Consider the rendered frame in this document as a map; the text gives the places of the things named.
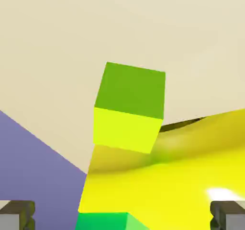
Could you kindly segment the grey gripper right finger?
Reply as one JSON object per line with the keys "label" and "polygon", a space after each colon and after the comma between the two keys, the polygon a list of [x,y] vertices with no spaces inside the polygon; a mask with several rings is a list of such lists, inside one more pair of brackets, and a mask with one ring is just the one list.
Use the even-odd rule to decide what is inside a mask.
{"label": "grey gripper right finger", "polygon": [[211,201],[210,230],[245,230],[245,201]]}

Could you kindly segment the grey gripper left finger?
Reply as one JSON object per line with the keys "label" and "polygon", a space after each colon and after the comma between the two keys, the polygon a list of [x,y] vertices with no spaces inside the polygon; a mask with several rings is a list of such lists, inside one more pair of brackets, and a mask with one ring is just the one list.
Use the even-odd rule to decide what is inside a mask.
{"label": "grey gripper left finger", "polygon": [[34,201],[0,200],[0,230],[35,230],[34,213]]}

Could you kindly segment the small lime green cube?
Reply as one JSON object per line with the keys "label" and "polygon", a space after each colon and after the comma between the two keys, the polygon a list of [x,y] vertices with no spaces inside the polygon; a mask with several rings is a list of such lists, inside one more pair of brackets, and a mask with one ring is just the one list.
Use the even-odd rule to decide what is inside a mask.
{"label": "small lime green cube", "polygon": [[93,142],[149,154],[164,119],[163,71],[106,63],[94,104]]}

